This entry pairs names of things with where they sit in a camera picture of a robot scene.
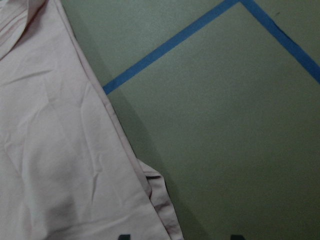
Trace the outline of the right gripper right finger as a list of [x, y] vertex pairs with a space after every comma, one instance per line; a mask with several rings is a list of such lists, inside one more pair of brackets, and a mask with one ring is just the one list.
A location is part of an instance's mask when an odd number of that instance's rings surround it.
[[243, 235], [240, 234], [232, 234], [230, 236], [230, 240], [246, 240]]

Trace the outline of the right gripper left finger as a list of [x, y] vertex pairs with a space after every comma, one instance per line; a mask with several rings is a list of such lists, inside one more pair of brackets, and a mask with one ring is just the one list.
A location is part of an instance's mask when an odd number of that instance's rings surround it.
[[119, 235], [118, 240], [131, 240], [131, 235], [130, 234], [121, 234], [121, 235]]

